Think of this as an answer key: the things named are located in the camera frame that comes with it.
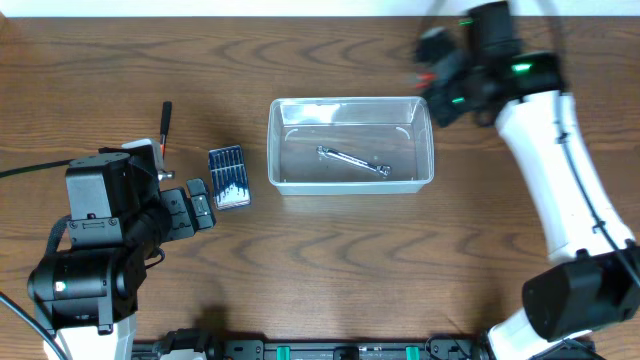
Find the red handled pliers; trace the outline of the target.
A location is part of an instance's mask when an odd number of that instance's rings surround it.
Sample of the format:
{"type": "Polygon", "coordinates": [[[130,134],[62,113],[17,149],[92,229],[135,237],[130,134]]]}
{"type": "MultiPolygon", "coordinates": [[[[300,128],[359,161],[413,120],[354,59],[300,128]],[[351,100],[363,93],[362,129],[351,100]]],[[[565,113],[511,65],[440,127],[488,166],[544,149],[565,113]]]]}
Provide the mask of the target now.
{"type": "Polygon", "coordinates": [[[433,72],[418,72],[411,76],[410,84],[416,89],[428,89],[438,80],[438,76],[433,72]]]}

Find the claw hammer black handle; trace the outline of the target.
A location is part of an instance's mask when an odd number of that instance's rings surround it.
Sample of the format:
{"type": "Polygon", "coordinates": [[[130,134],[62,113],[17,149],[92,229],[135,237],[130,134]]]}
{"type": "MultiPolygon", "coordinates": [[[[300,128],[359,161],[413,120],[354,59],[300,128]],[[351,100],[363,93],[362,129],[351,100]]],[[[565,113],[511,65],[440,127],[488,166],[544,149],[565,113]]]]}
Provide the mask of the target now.
{"type": "MultiPolygon", "coordinates": [[[[170,121],[172,115],[172,102],[165,101],[162,104],[162,114],[160,123],[160,148],[162,159],[165,159],[167,138],[170,130],[170,121]]],[[[159,181],[172,180],[175,177],[174,171],[167,171],[164,167],[158,171],[159,181]]]]}

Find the blue precision screwdriver set case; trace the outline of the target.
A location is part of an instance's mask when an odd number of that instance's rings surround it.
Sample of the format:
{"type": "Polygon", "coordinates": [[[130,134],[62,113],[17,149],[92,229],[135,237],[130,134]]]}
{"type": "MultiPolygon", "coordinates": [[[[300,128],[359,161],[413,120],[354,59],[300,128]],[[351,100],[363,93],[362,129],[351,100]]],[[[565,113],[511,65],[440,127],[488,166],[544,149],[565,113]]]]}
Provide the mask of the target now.
{"type": "Polygon", "coordinates": [[[248,175],[240,145],[213,149],[208,153],[213,199],[218,210],[251,203],[248,175]]]}

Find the silver combination wrench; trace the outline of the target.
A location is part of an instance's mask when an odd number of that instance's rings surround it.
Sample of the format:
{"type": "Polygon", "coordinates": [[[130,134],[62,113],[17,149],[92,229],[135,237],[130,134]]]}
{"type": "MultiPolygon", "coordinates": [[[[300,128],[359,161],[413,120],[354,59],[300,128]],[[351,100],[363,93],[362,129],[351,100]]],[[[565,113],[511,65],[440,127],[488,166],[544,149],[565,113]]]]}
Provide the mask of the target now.
{"type": "Polygon", "coordinates": [[[338,160],[338,161],[347,163],[351,166],[368,170],[382,177],[388,177],[392,173],[392,168],[388,165],[373,164],[363,159],[346,154],[344,152],[340,152],[334,148],[318,145],[316,148],[316,152],[320,156],[323,156],[325,158],[338,160]]]}

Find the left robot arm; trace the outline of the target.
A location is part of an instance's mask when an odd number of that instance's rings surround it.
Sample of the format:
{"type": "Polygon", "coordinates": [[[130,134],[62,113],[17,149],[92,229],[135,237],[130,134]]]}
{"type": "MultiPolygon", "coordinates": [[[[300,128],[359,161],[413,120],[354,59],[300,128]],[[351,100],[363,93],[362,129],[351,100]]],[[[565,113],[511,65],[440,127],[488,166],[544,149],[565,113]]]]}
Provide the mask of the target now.
{"type": "Polygon", "coordinates": [[[205,182],[163,190],[162,169],[154,145],[101,148],[70,162],[70,214],[27,282],[49,356],[131,358],[137,292],[162,245],[214,227],[205,182]]]}

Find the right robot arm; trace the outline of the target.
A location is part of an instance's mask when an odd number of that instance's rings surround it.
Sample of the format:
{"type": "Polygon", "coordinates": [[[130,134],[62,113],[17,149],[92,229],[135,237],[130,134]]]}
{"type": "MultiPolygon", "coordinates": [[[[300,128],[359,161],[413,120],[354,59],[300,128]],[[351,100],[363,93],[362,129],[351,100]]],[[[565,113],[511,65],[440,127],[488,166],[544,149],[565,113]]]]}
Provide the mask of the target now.
{"type": "Polygon", "coordinates": [[[524,177],[550,262],[523,284],[521,308],[486,331],[472,355],[533,359],[637,314],[639,247],[587,151],[559,57],[525,52],[507,26],[473,23],[467,34],[466,48],[442,28],[420,36],[424,98],[441,126],[490,114],[524,177]]]}

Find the clear plastic container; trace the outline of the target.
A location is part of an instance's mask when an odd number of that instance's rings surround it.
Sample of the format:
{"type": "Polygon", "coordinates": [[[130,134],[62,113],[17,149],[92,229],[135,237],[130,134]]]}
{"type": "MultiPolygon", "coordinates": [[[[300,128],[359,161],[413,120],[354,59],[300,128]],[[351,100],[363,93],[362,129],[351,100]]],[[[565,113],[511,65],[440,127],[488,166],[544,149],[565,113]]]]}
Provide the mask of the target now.
{"type": "Polygon", "coordinates": [[[429,109],[418,96],[280,98],[269,109],[267,170],[283,195],[411,194],[435,177],[429,109]],[[392,173],[325,158],[318,145],[392,173]]]}

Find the black mounting rail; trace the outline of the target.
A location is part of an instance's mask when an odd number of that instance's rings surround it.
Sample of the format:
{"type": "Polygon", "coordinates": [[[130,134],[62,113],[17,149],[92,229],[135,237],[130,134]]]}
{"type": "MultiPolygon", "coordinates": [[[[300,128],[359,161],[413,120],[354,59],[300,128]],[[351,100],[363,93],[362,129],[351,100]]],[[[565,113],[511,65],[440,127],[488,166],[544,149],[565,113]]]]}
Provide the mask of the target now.
{"type": "Polygon", "coordinates": [[[439,335],[424,341],[269,341],[218,339],[199,329],[136,342],[133,360],[473,360],[494,359],[484,339],[439,335]]]}

